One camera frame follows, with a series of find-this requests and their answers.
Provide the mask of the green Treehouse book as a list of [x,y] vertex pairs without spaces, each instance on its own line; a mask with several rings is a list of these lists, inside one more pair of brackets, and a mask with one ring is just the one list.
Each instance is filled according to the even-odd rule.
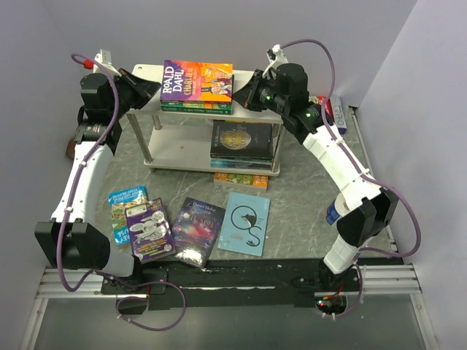
[[232,93],[234,75],[221,74],[214,78],[201,77],[190,94],[184,98],[160,97],[165,112],[194,112],[199,114],[233,114]]

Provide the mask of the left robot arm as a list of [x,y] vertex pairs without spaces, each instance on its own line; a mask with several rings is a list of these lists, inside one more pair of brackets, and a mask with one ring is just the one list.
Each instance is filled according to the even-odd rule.
[[34,235],[53,267],[117,276],[126,292],[135,293],[144,286],[141,264],[133,255],[112,249],[110,240],[94,226],[94,209],[120,139],[120,118],[131,109],[142,109],[161,85],[119,69],[112,81],[103,73],[89,74],[80,87],[83,105],[72,171],[57,208],[48,221],[36,224]]

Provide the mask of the Roald Dahl Charlie book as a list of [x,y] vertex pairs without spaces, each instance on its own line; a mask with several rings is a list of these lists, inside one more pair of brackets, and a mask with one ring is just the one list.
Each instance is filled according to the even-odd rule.
[[161,101],[230,104],[234,85],[231,63],[165,60]]

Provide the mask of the purple comic paperback book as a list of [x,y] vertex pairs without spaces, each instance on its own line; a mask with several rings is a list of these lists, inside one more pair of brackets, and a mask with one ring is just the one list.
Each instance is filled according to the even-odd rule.
[[133,255],[141,264],[176,254],[167,214],[160,198],[126,209]]

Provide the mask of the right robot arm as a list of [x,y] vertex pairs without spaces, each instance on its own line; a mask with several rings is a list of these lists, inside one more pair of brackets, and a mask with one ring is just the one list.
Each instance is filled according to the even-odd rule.
[[310,101],[308,76],[296,63],[284,63],[270,74],[255,70],[233,99],[254,112],[278,114],[287,131],[320,161],[339,188],[326,220],[338,236],[323,259],[320,285],[333,291],[368,242],[393,218],[397,196],[372,183],[369,171],[350,152],[325,109]]

